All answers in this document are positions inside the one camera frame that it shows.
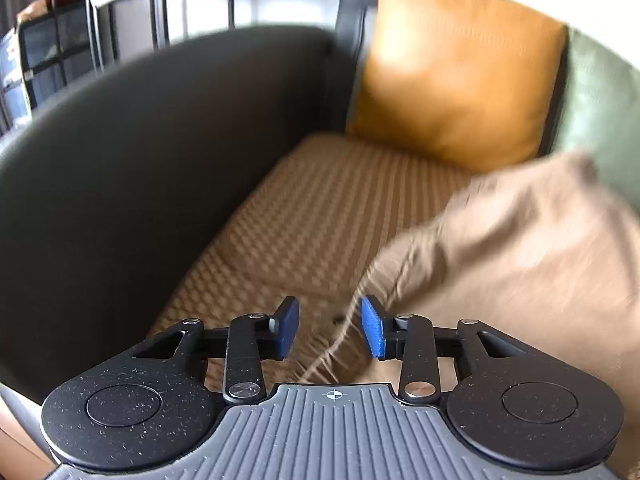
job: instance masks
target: metal pivot screw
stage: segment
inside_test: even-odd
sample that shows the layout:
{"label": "metal pivot screw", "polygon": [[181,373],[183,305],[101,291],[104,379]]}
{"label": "metal pivot screw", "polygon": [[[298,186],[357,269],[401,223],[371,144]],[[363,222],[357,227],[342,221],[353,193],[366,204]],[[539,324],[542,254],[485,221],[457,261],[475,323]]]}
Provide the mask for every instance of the metal pivot screw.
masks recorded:
{"label": "metal pivot screw", "polygon": [[414,381],[404,387],[404,392],[410,399],[421,399],[432,396],[436,392],[436,387],[427,381]]}
{"label": "metal pivot screw", "polygon": [[229,395],[236,399],[249,399],[260,393],[260,386],[256,383],[236,383],[229,387]]}

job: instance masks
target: storage cabinet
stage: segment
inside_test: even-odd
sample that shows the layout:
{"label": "storage cabinet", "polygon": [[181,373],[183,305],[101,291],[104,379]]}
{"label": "storage cabinet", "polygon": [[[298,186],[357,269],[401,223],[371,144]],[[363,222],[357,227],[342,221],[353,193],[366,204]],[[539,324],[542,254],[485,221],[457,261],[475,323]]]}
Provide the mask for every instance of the storage cabinet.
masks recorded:
{"label": "storage cabinet", "polygon": [[80,76],[93,71],[84,2],[21,23],[0,44],[4,104],[14,127]]}

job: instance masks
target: gray ribbed plate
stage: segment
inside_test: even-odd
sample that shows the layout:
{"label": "gray ribbed plate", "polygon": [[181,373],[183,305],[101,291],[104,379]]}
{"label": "gray ribbed plate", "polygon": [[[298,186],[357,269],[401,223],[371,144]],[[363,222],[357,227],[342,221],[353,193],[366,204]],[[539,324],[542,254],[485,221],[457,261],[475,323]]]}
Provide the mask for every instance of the gray ribbed plate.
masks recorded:
{"label": "gray ribbed plate", "polygon": [[440,412],[405,406],[385,384],[280,386],[257,406],[235,406],[214,434],[176,462],[129,475],[60,466],[50,480],[615,480],[603,465],[537,476],[501,468],[459,443]]}

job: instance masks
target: orange pillow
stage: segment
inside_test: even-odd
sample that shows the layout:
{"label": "orange pillow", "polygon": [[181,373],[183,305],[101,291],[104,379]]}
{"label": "orange pillow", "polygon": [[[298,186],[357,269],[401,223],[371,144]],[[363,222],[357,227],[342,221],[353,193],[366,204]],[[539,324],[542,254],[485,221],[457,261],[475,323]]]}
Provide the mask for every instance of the orange pillow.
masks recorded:
{"label": "orange pillow", "polygon": [[347,133],[472,171],[533,158],[565,41],[509,0],[378,0]]}

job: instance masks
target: crosshair marking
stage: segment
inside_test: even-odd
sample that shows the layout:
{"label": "crosshair marking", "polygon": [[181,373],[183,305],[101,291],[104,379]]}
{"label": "crosshair marking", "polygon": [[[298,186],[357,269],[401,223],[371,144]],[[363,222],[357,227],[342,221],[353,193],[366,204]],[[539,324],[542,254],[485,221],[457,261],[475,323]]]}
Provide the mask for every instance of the crosshair marking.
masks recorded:
{"label": "crosshair marking", "polygon": [[344,394],[338,390],[331,390],[329,393],[325,394],[329,399],[335,400],[340,399],[341,397],[346,397],[347,394]]}

